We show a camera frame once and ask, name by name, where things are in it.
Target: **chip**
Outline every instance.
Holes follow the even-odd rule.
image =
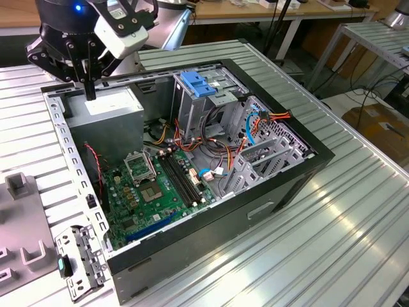
[[[144,184],[140,186],[139,190],[146,203],[149,203],[150,201],[156,200],[163,196],[163,193],[156,182],[149,182],[147,184]]]
[[[133,219],[127,219],[126,221],[122,222],[122,225],[125,229],[135,226],[135,222]]]

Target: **metal rail surface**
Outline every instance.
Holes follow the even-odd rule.
[[[141,52],[148,69],[232,58],[336,157],[294,201],[126,306],[392,306],[409,284],[408,175],[252,46],[233,40]],[[0,70],[0,180],[36,178],[53,236],[86,223],[33,66]],[[70,306],[52,272],[3,306]],[[117,306],[112,280],[78,306]]]

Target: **red cable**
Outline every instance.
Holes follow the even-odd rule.
[[[102,177],[101,177],[101,165],[100,161],[98,160],[98,155],[96,154],[95,150],[89,146],[88,144],[84,144],[86,148],[91,150],[92,154],[94,155],[95,161],[96,161],[96,167],[98,168],[98,181],[100,184],[100,198],[102,199]]]

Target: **yellow cable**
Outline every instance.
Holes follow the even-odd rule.
[[[164,127],[164,131],[163,131],[163,133],[162,133],[162,136],[160,137],[160,139],[159,139],[158,141],[153,142],[153,144],[159,145],[159,144],[161,144],[161,142],[163,142],[163,141],[165,140],[166,129],[167,129],[167,127],[165,126],[165,127]]]

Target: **metal shelf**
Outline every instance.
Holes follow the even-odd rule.
[[[346,59],[347,55],[353,50],[355,43],[359,43],[366,49],[374,52],[379,57],[389,62],[391,65],[394,65],[398,69],[402,69],[402,72],[409,73],[409,57],[401,52],[402,47],[409,45],[409,28],[402,31],[396,31],[381,22],[341,24],[315,66],[312,77],[307,85],[308,90],[312,89],[312,86],[342,35],[351,38],[351,42],[338,59],[333,68],[334,70],[336,70]],[[381,70],[375,73],[375,77],[377,77],[383,69],[384,66],[381,66]]]
[[[335,154],[292,204],[129,306],[392,306],[409,284],[408,175],[310,93],[239,41],[144,51],[149,70],[233,58]],[[0,180],[34,175],[53,236],[84,216],[32,66],[0,70]],[[70,304],[58,272],[1,298],[5,306]],[[109,281],[79,306],[117,306]]]

